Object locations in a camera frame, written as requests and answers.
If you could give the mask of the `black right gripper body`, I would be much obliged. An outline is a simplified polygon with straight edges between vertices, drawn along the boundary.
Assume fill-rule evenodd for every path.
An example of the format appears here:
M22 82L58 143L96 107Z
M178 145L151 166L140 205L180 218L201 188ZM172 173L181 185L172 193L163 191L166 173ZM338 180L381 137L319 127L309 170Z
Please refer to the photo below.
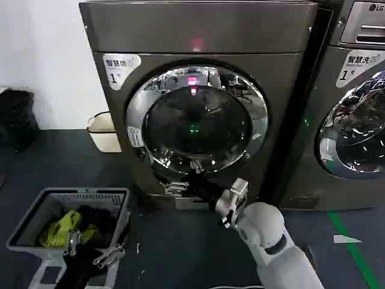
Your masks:
M208 180L203 172L197 173L192 170L185 177L185 181L188 183L186 192L199 197L210 208L216 207L219 198L225 190L224 187Z

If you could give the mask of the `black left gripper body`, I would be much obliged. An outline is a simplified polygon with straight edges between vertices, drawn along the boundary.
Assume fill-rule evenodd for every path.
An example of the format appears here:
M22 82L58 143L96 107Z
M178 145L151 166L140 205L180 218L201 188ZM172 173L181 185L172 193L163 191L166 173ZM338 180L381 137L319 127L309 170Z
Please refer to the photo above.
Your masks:
M93 264L101 255L102 252L97 249L78 244L75 255L64 256L66 270L58 281L58 289L85 288L91 278L102 274L102 269Z

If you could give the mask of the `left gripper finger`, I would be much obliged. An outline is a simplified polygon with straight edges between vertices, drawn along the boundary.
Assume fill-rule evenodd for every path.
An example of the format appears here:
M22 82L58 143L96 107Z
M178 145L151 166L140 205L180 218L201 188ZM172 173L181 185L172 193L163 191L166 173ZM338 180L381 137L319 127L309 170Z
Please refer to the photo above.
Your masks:
M70 231L64 256L75 256L77 253L76 247L79 243L81 243L81 232L79 230Z
M125 256L125 243L117 244L93 260L94 266L110 266Z

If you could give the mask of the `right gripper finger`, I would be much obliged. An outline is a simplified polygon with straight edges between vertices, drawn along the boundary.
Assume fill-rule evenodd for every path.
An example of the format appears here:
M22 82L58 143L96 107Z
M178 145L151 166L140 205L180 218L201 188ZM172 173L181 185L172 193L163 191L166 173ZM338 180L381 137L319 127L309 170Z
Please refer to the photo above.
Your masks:
M188 189L189 183L182 181L171 181L164 184L165 194L181 194Z
M196 174L202 174L205 172L201 162L199 160L192 159L190 160L190 168L196 173Z

